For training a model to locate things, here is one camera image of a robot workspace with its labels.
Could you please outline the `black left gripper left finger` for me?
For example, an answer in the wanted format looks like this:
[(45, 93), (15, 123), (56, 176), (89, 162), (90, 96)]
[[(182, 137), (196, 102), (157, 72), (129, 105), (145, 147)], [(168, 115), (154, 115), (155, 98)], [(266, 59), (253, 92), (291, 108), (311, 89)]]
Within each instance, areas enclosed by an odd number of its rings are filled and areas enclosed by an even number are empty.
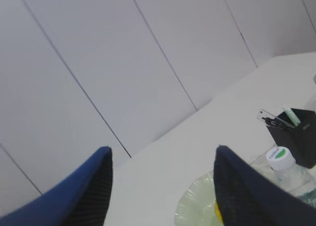
[(2, 226), (102, 226), (110, 205), (113, 160), (100, 147), (59, 184), (1, 217)]

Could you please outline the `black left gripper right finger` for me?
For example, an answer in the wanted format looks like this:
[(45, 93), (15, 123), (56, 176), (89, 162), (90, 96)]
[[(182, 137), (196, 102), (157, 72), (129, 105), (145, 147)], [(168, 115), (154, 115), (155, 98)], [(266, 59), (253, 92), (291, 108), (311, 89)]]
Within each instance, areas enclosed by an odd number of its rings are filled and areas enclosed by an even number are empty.
[(216, 201), (226, 226), (314, 226), (316, 210), (266, 179), (228, 146), (214, 161)]

